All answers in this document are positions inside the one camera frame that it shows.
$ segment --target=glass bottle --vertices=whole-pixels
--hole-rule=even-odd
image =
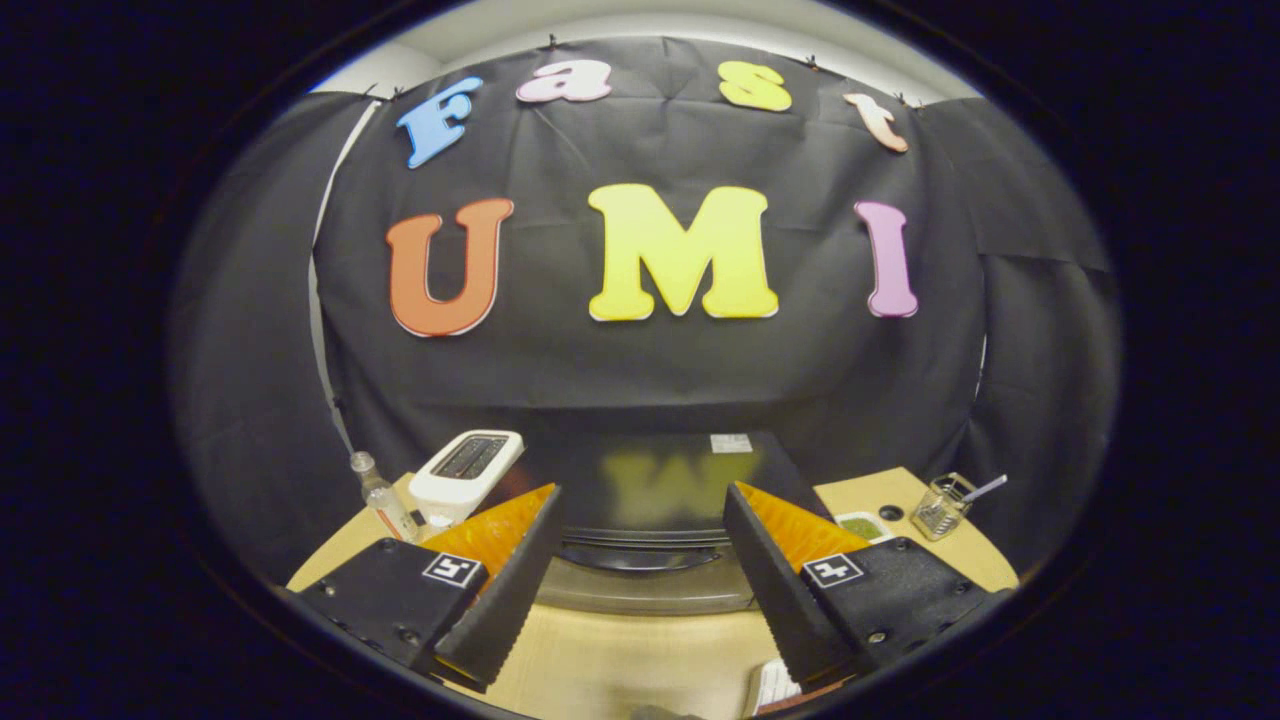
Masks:
[[[417,523],[396,495],[396,488],[378,473],[374,456],[364,451],[356,452],[351,456],[351,469],[360,475],[360,495],[365,498],[365,505],[378,515],[392,537],[417,542]]]

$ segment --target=orange letter u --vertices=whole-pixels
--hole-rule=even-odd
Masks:
[[[392,314],[402,328],[420,337],[462,334],[485,319],[498,292],[498,225],[515,208],[511,200],[497,197],[458,210],[458,224],[467,229],[466,281],[462,292],[447,302],[431,297],[426,287],[431,236],[440,229],[440,217],[417,215],[387,231]]]

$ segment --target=wooden table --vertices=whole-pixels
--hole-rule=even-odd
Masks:
[[[396,482],[406,506],[411,474]],[[899,468],[818,486],[832,515],[876,512],[896,505],[909,512],[924,483]],[[910,537],[987,591],[1018,585],[998,550],[972,524],[929,542],[904,516],[884,521]],[[361,510],[298,568],[288,589],[301,591],[385,536],[378,519]],[[485,694],[448,687],[490,705],[547,720],[627,719],[640,706],[663,707],[705,720],[744,716],[753,670],[778,657],[759,611],[696,616],[604,615],[534,603],[503,665]]]

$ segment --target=letter m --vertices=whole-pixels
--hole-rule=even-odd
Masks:
[[[703,309],[713,318],[768,318],[778,296],[764,275],[760,215],[764,195],[745,187],[717,187],[707,193],[689,231],[646,184],[609,184],[588,196],[604,215],[604,287],[591,299],[596,320],[643,320],[653,314],[653,296],[640,287],[640,264],[667,307],[684,315],[712,268]]]

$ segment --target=white wall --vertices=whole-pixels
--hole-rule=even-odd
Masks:
[[[623,36],[714,40],[818,64],[913,104],[978,91],[906,44],[813,0],[477,0],[404,32],[315,90],[388,97],[444,72],[561,41]]]
[[[796,60],[817,55],[818,65],[835,73],[856,78],[891,95],[902,92],[906,100],[913,104],[978,96],[978,92],[960,78],[920,78],[910,72],[905,72],[900,67],[895,67],[895,64],[891,64],[892,60],[876,60],[852,47],[842,47],[832,42],[817,40],[805,33],[744,19],[673,13],[589,18],[525,31],[486,47],[471,51],[456,60],[447,61],[440,67],[440,73],[530,47],[545,46],[549,33],[556,33],[556,38],[561,42],[625,36],[714,40],[756,47]],[[905,58],[906,50],[909,49],[904,49],[899,54]]]
[[[394,95],[396,87],[422,85],[438,74],[440,61],[435,58],[399,42],[387,42],[352,60],[311,92],[365,92],[374,86],[369,95],[387,99]]]

